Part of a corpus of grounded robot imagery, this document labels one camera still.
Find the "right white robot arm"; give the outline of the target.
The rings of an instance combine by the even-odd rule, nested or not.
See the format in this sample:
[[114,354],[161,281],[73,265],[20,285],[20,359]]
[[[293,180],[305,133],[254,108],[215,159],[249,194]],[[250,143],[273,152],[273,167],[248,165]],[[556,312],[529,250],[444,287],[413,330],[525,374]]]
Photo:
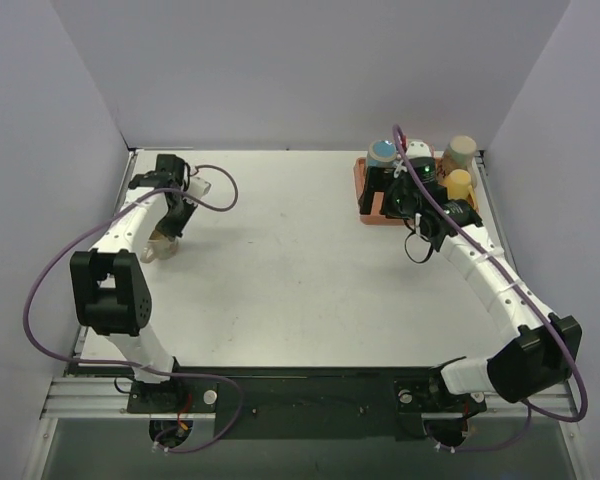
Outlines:
[[410,164],[353,167],[360,217],[404,224],[453,265],[491,316],[504,345],[487,357],[443,364],[427,383],[429,402],[448,409],[462,395],[493,392],[524,401],[569,378],[582,337],[571,316],[560,318],[527,288],[489,236],[467,172],[439,183],[430,157]]

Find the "cream floral mug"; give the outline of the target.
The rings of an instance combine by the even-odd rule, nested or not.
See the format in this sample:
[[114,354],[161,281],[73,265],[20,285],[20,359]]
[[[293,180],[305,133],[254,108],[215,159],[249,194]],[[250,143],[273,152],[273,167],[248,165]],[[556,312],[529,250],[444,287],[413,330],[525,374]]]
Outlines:
[[142,251],[140,261],[151,263],[155,260],[166,260],[173,257],[178,250],[177,237],[169,237],[154,230]]

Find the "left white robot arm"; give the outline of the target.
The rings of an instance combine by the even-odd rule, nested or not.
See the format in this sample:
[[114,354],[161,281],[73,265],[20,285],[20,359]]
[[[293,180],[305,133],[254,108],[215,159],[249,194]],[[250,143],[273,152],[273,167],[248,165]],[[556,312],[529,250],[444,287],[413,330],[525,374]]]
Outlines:
[[123,206],[132,209],[90,250],[77,251],[70,259],[79,323],[106,338],[134,364],[135,380],[152,385],[150,399],[166,412],[183,405],[186,388],[169,377],[174,358],[149,325],[152,298],[140,257],[152,236],[163,242],[161,251],[172,254],[197,206],[174,193],[142,196],[161,188],[186,190],[189,172],[180,157],[158,155],[152,171],[135,175],[129,183]]

